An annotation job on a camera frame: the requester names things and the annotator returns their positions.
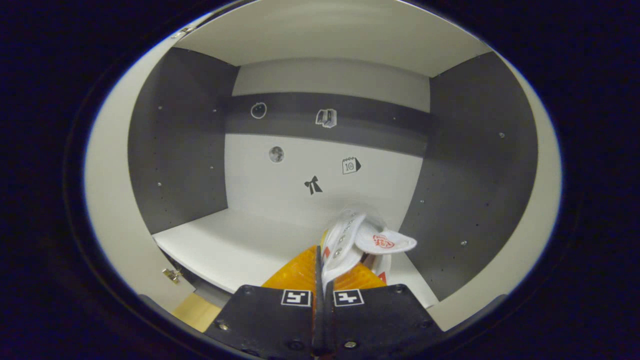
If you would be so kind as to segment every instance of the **orange foam pad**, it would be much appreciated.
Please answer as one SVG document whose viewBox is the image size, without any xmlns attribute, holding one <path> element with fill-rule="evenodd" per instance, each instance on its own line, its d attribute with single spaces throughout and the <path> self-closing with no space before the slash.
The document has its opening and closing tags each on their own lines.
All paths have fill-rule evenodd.
<svg viewBox="0 0 640 360">
<path fill-rule="evenodd" d="M 316 247 L 312 246 L 293 258 L 263 285 L 265 288 L 309 290 L 316 294 Z M 369 268 L 358 263 L 338 277 L 334 290 L 370 289 L 386 286 Z"/>
</svg>

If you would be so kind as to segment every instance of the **dark gray stripe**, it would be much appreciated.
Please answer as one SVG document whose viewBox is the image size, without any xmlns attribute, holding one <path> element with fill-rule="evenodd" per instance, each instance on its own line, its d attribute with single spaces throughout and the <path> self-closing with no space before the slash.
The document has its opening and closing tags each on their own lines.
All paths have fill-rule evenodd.
<svg viewBox="0 0 640 360">
<path fill-rule="evenodd" d="M 407 255 L 442 300 L 477 275 L 518 225 L 538 139 L 523 90 L 493 53 L 433 78 L 431 111 L 435 133 L 400 232 L 418 240 Z"/>
<path fill-rule="evenodd" d="M 129 129 L 129 172 L 151 233 L 227 208 L 220 102 L 231 95 L 237 72 L 210 56 L 171 49 L 143 85 Z"/>
<path fill-rule="evenodd" d="M 267 104 L 262 119 L 250 114 L 257 102 Z M 317 112 L 329 108 L 337 111 L 337 125 L 331 129 L 316 125 Z M 227 133 L 295 136 L 416 156 L 424 154 L 431 126 L 431 116 L 423 111 L 362 97 L 320 93 L 234 96 L 225 113 Z"/>
</svg>

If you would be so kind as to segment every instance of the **hinge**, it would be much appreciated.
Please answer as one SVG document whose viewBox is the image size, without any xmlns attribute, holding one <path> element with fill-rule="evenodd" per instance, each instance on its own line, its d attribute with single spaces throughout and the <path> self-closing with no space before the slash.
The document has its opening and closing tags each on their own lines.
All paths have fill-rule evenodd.
<svg viewBox="0 0 640 360">
<path fill-rule="evenodd" d="M 172 36 L 171 38 L 177 38 L 180 35 L 188 34 L 188 33 L 192 32 L 195 29 L 196 29 L 196 27 L 194 25 L 189 25 L 189 26 L 187 26 L 185 28 L 182 28 L 180 31 L 178 31 L 176 34 L 174 34 L 174 36 Z"/>
<path fill-rule="evenodd" d="M 182 272 L 180 272 L 180 270 L 164 269 L 162 270 L 162 273 L 165 274 L 165 276 L 167 276 L 169 280 L 173 281 L 174 284 L 180 282 L 180 279 L 178 279 L 178 277 L 182 275 Z"/>
</svg>

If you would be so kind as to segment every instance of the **white shelf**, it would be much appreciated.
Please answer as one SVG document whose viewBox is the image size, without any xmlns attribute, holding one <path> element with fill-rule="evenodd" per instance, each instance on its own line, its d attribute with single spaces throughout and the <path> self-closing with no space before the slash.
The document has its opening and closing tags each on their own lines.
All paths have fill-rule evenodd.
<svg viewBox="0 0 640 360">
<path fill-rule="evenodd" d="M 260 286 L 300 252 L 317 245 L 322 229 L 275 222 L 225 209 L 154 235 L 158 246 L 197 276 L 231 293 Z M 389 284 L 407 285 L 424 307 L 438 301 L 406 254 L 394 254 Z"/>
</svg>

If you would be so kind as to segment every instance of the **red logo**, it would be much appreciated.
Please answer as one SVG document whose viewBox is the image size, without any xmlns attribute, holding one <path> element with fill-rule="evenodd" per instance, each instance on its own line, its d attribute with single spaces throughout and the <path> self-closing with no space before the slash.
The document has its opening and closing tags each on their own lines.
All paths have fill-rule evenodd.
<svg viewBox="0 0 640 360">
<path fill-rule="evenodd" d="M 395 244 L 389 241 L 389 239 L 387 239 L 387 237 L 384 235 L 374 235 L 373 242 L 376 243 L 376 246 L 379 246 L 383 249 L 389 249 L 395 246 Z"/>
</svg>

